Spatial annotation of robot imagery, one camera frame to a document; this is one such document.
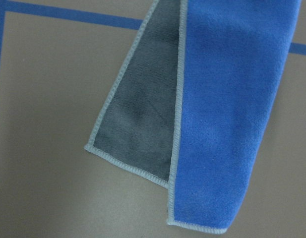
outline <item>floor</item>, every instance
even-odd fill
[[[0,0],[0,238],[211,238],[86,152],[152,0]],[[248,193],[223,238],[306,238],[306,0]]]

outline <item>blue fabric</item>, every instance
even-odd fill
[[[299,0],[189,0],[175,221],[238,212],[293,36]]]

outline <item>blue microfiber towel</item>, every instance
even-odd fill
[[[155,0],[85,149],[168,188],[168,224],[224,233],[247,190],[299,7]]]

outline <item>towel hem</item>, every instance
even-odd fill
[[[123,169],[123,170],[126,170],[126,171],[129,171],[133,174],[136,174],[136,175],[139,175],[151,182],[154,182],[156,183],[157,185],[160,185],[164,188],[168,188],[168,183],[167,181],[145,171],[145,170],[141,170],[137,167],[134,167],[134,166],[131,166],[131,165],[128,165],[126,163],[123,163],[122,161],[114,158],[112,155],[104,152],[103,150],[100,150],[96,147],[94,147],[93,145],[90,145],[90,144],[86,144],[84,146],[84,149],[97,155],[97,156],[100,156],[101,158],[105,159],[106,161],[110,162],[111,164]]]
[[[174,220],[167,220],[167,224],[171,226],[179,226],[182,228],[198,231],[198,232],[205,232],[205,233],[211,233],[211,234],[216,234],[220,235],[225,233],[228,228],[213,228],[213,227],[206,227],[206,226],[201,226],[201,225],[196,225],[196,224],[190,224],[186,222],[179,222],[179,221],[174,221]]]
[[[186,41],[186,20],[187,20],[187,0],[181,0],[180,6],[180,24],[179,24],[179,47],[178,47],[178,71],[177,71],[177,89],[175,104],[175,126],[173,137],[173,150],[171,158],[171,167],[168,179],[168,221],[175,220],[175,183],[177,174],[177,164],[181,139],[181,122],[182,122],[182,104],[184,89],[184,58],[185,58],[185,41]]]

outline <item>gray fabric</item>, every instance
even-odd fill
[[[179,0],[160,0],[108,106],[94,147],[168,180],[175,117]]]

